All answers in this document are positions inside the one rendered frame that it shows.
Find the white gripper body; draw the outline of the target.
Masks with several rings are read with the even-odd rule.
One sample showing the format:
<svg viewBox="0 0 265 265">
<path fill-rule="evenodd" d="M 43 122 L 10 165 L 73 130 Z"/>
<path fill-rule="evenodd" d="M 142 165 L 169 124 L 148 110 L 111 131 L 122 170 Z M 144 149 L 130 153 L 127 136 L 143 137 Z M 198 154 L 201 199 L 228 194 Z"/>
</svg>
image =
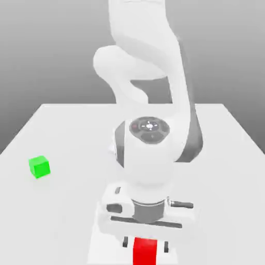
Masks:
<svg viewBox="0 0 265 265">
<path fill-rule="evenodd" d="M 99 231 L 122 239 L 124 236 L 175 241 L 187 236 L 195 229 L 196 217 L 192 209 L 166 209 L 164 217 L 150 224 L 136 221 L 123 214 L 97 209 Z"/>
</svg>

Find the small green cube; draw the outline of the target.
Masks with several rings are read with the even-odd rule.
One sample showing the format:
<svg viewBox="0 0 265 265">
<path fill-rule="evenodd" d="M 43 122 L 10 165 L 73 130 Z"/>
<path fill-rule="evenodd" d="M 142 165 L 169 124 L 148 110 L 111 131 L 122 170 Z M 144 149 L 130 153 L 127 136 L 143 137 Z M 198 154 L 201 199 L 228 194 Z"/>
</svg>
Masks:
<svg viewBox="0 0 265 265">
<path fill-rule="evenodd" d="M 43 155 L 29 159 L 28 164 L 31 174 L 36 179 L 51 173 L 49 161 Z"/>
</svg>

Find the small red cube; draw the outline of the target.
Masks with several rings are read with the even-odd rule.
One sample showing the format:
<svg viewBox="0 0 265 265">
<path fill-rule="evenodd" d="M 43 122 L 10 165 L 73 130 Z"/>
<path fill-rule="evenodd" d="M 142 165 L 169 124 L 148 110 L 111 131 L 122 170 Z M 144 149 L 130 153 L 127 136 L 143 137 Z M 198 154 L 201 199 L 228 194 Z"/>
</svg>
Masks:
<svg viewBox="0 0 265 265">
<path fill-rule="evenodd" d="M 157 240 L 135 237 L 133 265 L 156 265 Z"/>
</svg>

